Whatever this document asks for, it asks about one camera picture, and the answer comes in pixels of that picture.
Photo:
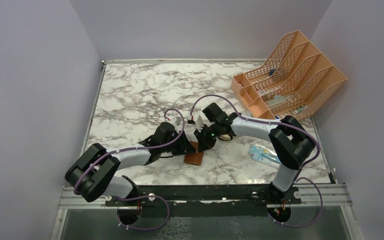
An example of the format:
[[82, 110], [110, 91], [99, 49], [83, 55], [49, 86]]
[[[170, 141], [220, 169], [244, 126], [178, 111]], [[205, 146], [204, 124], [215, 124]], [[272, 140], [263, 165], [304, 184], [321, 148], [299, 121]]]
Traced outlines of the brown leather card holder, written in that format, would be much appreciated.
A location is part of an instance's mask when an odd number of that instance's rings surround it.
[[189, 165], [200, 166], [202, 164], [202, 161], [203, 161], [204, 152], [198, 151], [198, 148], [199, 148], [198, 142], [189, 141], [189, 143], [194, 148], [195, 152], [185, 154], [183, 162], [185, 164], [189, 164]]

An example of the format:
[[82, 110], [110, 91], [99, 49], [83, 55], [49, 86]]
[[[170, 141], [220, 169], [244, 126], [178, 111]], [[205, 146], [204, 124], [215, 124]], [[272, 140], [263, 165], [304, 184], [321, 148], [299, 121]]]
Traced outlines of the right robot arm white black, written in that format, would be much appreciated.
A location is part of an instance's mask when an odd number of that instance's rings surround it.
[[268, 190], [269, 199], [276, 204], [288, 198], [288, 191], [297, 179], [305, 160], [314, 148], [319, 147], [317, 140], [291, 115], [283, 119], [262, 119], [248, 117], [238, 111], [227, 114], [214, 102], [202, 112], [210, 124], [195, 121], [193, 134], [200, 152], [212, 149], [217, 138], [222, 135], [251, 137], [271, 142], [280, 161]]

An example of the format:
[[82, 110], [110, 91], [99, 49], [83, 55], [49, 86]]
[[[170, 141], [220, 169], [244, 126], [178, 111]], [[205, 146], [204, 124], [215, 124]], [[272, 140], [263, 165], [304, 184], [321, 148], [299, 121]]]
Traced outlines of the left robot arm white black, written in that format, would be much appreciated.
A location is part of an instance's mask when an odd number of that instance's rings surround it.
[[99, 143], [91, 145], [67, 170], [64, 179], [74, 192], [87, 202], [101, 196], [118, 197], [124, 205], [137, 200], [137, 186], [127, 176], [117, 177], [118, 170], [146, 166], [168, 153], [179, 156], [194, 153], [198, 138], [194, 129], [185, 129], [172, 122], [162, 122], [155, 132], [138, 144], [121, 150], [109, 150]]

